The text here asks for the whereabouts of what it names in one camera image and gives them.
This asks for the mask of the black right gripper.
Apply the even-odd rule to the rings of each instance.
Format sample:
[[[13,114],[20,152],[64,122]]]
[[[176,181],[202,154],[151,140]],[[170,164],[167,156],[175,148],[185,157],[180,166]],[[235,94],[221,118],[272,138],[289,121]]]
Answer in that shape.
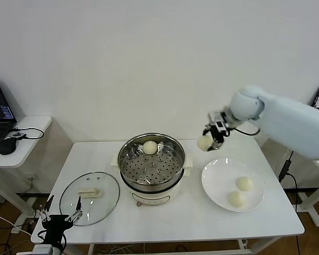
[[[219,130],[216,127],[207,126],[203,130],[203,135],[211,134],[214,142],[211,142],[207,148],[207,151],[218,150],[222,147],[225,137],[225,131]]]

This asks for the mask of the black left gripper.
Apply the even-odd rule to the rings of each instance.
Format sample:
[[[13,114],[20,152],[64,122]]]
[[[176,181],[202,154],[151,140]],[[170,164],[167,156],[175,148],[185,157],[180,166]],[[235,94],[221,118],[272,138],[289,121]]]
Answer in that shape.
[[[70,215],[50,215],[49,210],[53,199],[54,196],[52,195],[39,210],[42,226],[46,231],[42,244],[61,244],[64,232],[70,229],[73,222],[77,222],[83,214],[81,196],[79,196],[74,213]]]

